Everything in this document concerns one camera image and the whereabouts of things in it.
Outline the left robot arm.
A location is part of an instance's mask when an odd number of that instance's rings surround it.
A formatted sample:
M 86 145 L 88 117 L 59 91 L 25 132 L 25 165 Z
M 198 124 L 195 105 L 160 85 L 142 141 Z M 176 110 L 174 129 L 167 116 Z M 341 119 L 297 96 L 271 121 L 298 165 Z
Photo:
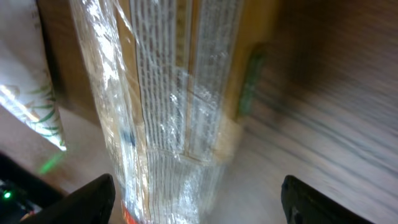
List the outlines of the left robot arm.
M 1 223 L 20 223 L 65 196 L 1 154 Z

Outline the white cream tube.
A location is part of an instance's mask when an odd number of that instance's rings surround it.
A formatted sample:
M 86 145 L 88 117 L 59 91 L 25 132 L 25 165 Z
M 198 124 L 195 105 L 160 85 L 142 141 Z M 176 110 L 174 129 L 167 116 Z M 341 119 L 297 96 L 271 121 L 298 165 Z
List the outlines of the white cream tube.
M 1 105 L 66 151 L 37 3 L 1 0 Z

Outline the orange spaghetti packet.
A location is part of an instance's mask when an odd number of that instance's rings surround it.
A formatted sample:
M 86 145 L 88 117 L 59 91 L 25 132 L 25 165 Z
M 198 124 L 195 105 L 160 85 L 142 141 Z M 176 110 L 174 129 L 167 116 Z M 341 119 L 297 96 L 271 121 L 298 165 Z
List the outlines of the orange spaghetti packet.
M 277 1 L 70 3 L 127 223 L 203 223 Z

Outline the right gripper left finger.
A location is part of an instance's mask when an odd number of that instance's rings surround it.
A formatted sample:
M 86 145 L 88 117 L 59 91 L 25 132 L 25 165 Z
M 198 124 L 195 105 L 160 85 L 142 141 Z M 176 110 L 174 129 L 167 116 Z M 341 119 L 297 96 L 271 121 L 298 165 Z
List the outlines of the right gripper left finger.
M 103 174 L 21 224 L 108 224 L 115 197 L 112 175 Z

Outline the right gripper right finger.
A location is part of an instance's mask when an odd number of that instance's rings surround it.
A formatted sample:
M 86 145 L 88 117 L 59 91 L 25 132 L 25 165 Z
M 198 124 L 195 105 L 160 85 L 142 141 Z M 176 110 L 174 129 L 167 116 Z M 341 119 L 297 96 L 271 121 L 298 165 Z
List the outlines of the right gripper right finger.
M 288 224 L 372 224 L 293 175 L 285 176 L 280 198 Z

